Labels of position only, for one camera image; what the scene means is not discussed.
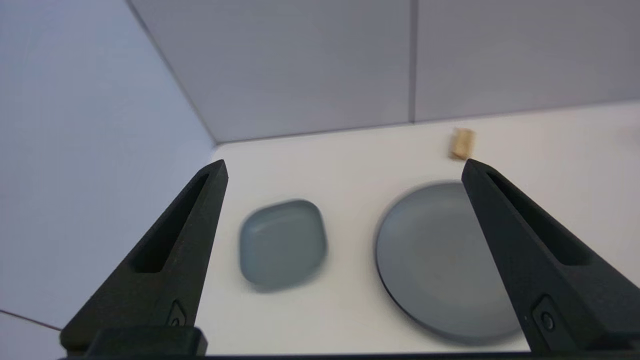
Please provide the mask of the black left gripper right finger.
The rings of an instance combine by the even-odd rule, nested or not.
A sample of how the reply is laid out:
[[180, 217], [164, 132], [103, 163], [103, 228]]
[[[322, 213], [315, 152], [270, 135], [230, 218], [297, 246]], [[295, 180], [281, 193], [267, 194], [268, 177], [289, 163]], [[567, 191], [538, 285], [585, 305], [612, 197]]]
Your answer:
[[639, 352], [637, 285], [493, 167], [461, 180], [532, 353]]

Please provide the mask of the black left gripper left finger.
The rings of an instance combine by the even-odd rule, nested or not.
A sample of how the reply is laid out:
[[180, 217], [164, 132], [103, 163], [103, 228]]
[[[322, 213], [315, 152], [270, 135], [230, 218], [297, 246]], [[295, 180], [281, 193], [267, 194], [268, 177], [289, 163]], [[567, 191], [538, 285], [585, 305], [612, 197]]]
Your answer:
[[86, 354], [103, 330], [193, 326], [229, 176], [201, 168], [62, 329], [69, 355]]

